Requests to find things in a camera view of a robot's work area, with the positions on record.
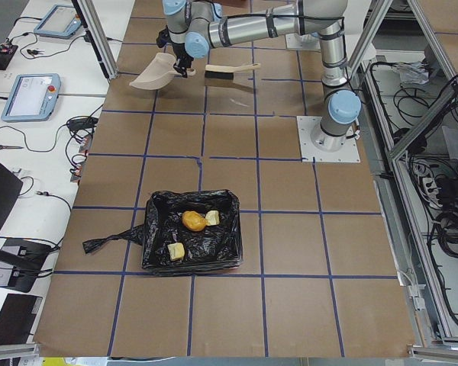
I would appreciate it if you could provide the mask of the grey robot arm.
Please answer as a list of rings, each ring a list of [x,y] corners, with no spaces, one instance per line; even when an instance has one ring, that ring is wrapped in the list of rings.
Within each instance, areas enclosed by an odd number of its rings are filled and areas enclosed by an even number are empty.
[[[346,1],[296,1],[265,11],[226,16],[221,5],[213,1],[164,1],[166,26],[156,44],[171,44],[176,55],[173,68],[187,77],[192,61],[206,57],[211,49],[292,33],[317,34],[326,111],[312,130],[311,141],[318,149],[333,153],[343,146],[361,110],[360,99],[347,87],[347,5]]]

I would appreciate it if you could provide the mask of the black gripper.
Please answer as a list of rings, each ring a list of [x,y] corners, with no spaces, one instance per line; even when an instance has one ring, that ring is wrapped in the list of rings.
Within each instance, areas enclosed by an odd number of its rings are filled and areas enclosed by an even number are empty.
[[[164,28],[158,33],[156,38],[156,45],[159,48],[165,47],[167,44],[172,45],[172,49],[176,56],[176,61],[173,64],[173,68],[183,77],[188,77],[189,70],[192,69],[192,61],[194,58],[190,56],[186,50],[185,45],[183,43],[175,43],[171,40],[169,35],[169,30]]]

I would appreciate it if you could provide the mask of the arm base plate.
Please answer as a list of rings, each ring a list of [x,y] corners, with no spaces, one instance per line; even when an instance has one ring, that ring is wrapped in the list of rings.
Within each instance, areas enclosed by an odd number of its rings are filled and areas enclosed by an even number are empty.
[[[320,116],[297,116],[297,130],[303,162],[360,163],[353,127],[343,136],[327,135]]]
[[[288,50],[307,50],[313,52],[320,51],[320,44],[318,34],[286,34],[285,35],[286,48]]]

